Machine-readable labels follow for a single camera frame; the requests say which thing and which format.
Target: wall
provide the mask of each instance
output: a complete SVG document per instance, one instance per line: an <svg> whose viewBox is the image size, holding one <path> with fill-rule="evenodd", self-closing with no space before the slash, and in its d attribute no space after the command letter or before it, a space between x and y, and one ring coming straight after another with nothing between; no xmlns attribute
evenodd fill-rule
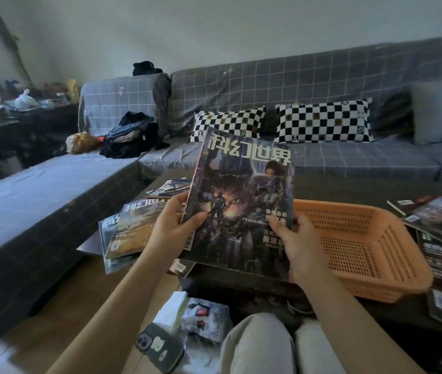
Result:
<svg viewBox="0 0 442 374"><path fill-rule="evenodd" d="M43 41L37 19L26 10L20 0L0 0L0 15L9 30L20 40L20 54L34 84L63 78L52 61L51 53ZM0 82L16 79L24 82L11 52L0 37Z"/></svg>
<svg viewBox="0 0 442 374"><path fill-rule="evenodd" d="M130 75L442 36L442 0L26 0L64 77Z"/></svg>

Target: beige bag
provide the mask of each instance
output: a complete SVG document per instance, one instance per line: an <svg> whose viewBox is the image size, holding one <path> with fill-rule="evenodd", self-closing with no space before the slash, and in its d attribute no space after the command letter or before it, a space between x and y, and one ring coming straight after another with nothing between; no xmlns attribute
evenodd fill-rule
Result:
<svg viewBox="0 0 442 374"><path fill-rule="evenodd" d="M86 131L75 133L67 138L67 152L73 155L85 153L98 148L101 141Z"/></svg>

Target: person's left hand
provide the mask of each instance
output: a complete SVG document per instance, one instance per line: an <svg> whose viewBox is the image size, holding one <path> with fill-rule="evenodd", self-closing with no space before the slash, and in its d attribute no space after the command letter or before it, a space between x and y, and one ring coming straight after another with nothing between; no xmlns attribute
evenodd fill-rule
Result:
<svg viewBox="0 0 442 374"><path fill-rule="evenodd" d="M188 192L184 192L169 200L155 223L143 253L164 259L169 265L180 255L188 237L207 218L206 212L200 212L184 224L180 224L183 216L183 203L186 202L187 197Z"/></svg>

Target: beige pants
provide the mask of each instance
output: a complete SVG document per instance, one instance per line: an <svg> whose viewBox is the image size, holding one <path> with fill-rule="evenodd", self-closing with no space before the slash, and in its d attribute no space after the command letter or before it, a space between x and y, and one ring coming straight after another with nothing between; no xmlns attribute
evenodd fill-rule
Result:
<svg viewBox="0 0 442 374"><path fill-rule="evenodd" d="M250 315L233 328L224 340L221 374L296 372L346 373L316 320L306 319L292 339L275 315Z"/></svg>

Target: orange plastic basket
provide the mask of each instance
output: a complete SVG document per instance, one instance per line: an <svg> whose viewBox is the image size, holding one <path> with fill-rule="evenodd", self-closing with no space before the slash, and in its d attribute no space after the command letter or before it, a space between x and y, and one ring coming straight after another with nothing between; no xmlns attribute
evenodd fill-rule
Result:
<svg viewBox="0 0 442 374"><path fill-rule="evenodd" d="M355 296L393 303L425 292L432 271L405 226L378 207L294 200L320 235L330 269Z"/></svg>

